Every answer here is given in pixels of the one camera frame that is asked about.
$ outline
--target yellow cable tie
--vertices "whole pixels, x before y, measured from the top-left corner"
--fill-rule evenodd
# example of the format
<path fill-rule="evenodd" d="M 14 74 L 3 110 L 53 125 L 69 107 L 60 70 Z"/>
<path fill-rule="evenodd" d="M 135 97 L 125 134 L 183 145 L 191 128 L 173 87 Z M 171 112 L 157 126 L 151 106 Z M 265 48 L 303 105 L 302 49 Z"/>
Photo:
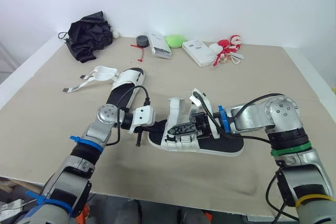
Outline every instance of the yellow cable tie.
<path fill-rule="evenodd" d="M 308 195 L 304 195 L 301 198 L 298 199 L 298 201 L 296 201 L 295 203 L 295 207 L 298 208 L 301 203 L 307 199 L 327 199 L 327 200 L 331 200 L 334 201 L 333 198 L 331 198 L 330 196 L 327 195 L 323 195 L 323 194 L 308 194 Z"/>

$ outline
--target white ball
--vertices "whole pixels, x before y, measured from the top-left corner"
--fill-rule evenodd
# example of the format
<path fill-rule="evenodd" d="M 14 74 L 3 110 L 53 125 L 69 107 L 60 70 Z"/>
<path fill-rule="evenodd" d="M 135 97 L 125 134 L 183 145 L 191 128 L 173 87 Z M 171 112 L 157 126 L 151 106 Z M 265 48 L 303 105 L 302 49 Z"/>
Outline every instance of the white ball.
<path fill-rule="evenodd" d="M 120 37 L 120 33 L 118 31 L 112 31 L 112 35 L 114 39 L 118 39 Z"/>
<path fill-rule="evenodd" d="M 219 54 L 221 51 L 223 51 L 223 47 L 220 46 L 217 43 L 213 43 L 209 45 L 209 48 L 211 49 L 212 52 L 214 52 L 216 55 Z"/>

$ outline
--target black tape roll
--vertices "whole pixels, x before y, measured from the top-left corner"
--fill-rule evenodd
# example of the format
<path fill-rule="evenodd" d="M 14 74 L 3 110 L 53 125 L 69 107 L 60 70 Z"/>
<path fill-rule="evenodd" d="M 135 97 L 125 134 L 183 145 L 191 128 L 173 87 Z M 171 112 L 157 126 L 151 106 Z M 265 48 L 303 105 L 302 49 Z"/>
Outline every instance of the black tape roll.
<path fill-rule="evenodd" d="M 136 38 L 136 43 L 137 46 L 145 48 L 149 46 L 148 37 L 146 35 L 139 35 Z"/>

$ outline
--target small box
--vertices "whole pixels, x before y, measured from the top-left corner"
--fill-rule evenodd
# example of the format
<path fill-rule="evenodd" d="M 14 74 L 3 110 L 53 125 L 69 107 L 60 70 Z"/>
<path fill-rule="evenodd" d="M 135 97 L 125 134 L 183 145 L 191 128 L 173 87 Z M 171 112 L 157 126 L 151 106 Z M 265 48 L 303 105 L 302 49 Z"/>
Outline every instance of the small box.
<path fill-rule="evenodd" d="M 182 43 L 183 49 L 200 67 L 211 65 L 217 59 L 214 52 L 211 51 L 202 41 L 190 40 Z"/>
<path fill-rule="evenodd" d="M 155 31 L 149 31 L 148 41 L 154 55 L 165 59 L 172 58 L 170 47 L 162 34 Z"/>

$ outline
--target green ball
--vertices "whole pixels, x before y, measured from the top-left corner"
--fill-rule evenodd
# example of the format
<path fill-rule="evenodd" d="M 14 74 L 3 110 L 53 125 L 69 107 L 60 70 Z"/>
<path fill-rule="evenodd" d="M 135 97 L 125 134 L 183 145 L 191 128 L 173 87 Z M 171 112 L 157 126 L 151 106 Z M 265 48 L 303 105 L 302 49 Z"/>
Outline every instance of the green ball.
<path fill-rule="evenodd" d="M 171 35 L 166 37 L 166 41 L 170 48 L 179 48 L 182 47 L 185 38 L 182 35 Z"/>

